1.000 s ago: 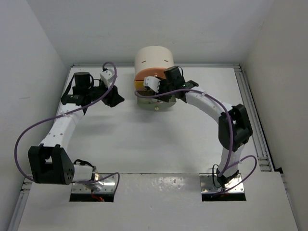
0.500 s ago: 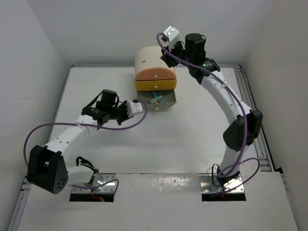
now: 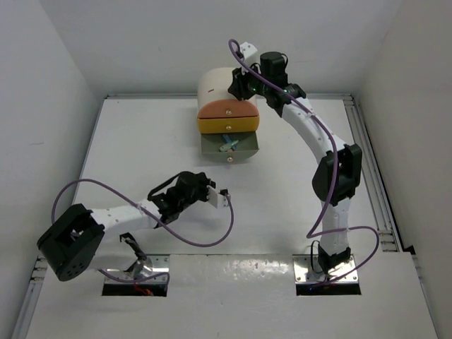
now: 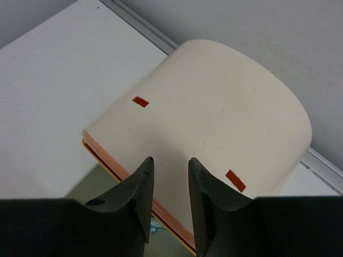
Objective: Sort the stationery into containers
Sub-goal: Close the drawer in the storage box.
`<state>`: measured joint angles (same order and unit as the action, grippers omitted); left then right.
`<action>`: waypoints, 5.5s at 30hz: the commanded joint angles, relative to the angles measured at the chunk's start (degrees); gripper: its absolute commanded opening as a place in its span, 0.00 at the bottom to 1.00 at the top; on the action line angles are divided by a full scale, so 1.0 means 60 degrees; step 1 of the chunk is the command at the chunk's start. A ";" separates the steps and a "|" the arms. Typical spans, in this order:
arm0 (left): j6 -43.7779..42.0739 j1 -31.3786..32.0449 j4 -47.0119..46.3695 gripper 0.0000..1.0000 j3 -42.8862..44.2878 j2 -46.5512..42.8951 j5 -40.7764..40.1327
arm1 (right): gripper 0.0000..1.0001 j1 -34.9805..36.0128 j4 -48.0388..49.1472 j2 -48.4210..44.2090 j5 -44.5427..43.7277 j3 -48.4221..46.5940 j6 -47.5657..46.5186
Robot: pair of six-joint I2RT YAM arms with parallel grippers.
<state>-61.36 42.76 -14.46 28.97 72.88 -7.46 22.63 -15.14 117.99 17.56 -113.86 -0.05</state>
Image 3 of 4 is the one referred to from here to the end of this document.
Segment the orange top drawer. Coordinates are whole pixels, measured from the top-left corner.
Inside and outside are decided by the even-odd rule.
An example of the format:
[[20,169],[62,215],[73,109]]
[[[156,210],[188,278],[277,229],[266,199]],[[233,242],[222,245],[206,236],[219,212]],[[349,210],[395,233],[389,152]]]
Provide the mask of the orange top drawer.
[[257,117],[259,115],[255,102],[239,100],[216,100],[199,109],[199,119],[223,119]]

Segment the cream drawer cabinet shell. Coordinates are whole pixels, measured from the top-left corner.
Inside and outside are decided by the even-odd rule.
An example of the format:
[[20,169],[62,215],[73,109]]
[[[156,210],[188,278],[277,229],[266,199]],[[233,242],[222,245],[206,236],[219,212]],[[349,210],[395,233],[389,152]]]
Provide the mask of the cream drawer cabinet shell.
[[255,96],[248,100],[238,100],[228,92],[233,81],[233,71],[234,68],[232,67],[216,68],[206,72],[201,77],[197,91],[199,109],[210,104],[219,105],[225,109],[232,109],[236,106],[244,107],[245,105],[257,107]]

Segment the yellow drawer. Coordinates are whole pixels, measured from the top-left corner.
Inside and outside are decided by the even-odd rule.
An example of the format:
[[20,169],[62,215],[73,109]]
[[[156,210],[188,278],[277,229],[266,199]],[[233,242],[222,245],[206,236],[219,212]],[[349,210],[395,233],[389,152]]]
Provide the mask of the yellow drawer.
[[255,132],[259,123],[259,116],[197,119],[198,130],[201,134]]

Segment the green correction tape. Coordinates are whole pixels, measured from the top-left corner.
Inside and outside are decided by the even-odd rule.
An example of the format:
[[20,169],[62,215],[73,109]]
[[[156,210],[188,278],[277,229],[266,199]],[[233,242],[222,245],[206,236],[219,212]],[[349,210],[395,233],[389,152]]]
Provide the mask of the green correction tape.
[[239,140],[230,141],[222,146],[219,147],[220,152],[232,152],[235,151],[237,148],[237,144],[239,143]]

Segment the blue correction tape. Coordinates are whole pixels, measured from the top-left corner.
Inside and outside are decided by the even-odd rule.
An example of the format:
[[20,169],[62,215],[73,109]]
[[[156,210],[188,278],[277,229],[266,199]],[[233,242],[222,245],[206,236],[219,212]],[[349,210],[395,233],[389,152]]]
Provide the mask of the blue correction tape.
[[230,136],[228,134],[223,134],[222,138],[225,141],[225,143],[231,143],[232,142],[232,139],[230,138]]

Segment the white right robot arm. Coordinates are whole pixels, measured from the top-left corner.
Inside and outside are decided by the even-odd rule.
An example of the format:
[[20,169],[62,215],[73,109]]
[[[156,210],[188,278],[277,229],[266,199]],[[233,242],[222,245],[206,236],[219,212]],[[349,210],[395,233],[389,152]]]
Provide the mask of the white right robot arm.
[[280,52],[266,52],[258,63],[250,52],[234,52],[241,64],[232,72],[229,94],[238,100],[254,95],[264,97],[267,105],[286,121],[308,145],[318,167],[312,187],[322,203],[316,226],[319,233],[318,262],[328,273],[349,260],[351,249],[347,239],[348,212],[351,199],[360,184],[362,149],[335,136],[312,108],[306,93],[289,83],[288,60]]

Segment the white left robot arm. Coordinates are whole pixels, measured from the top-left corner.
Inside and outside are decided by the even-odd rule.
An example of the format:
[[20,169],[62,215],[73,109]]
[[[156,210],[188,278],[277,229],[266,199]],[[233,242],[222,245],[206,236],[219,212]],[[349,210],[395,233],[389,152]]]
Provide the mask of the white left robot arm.
[[[87,270],[105,270],[109,264],[127,270],[145,260],[133,232],[166,228],[198,202],[215,208],[227,206],[226,192],[218,191],[216,183],[203,172],[180,172],[138,202],[106,184],[100,186],[122,198],[125,204],[105,209],[73,204],[59,217],[52,217],[51,226],[37,241],[38,250],[62,282]],[[119,258],[114,254],[100,254],[101,245],[113,238],[129,245],[134,256]]]

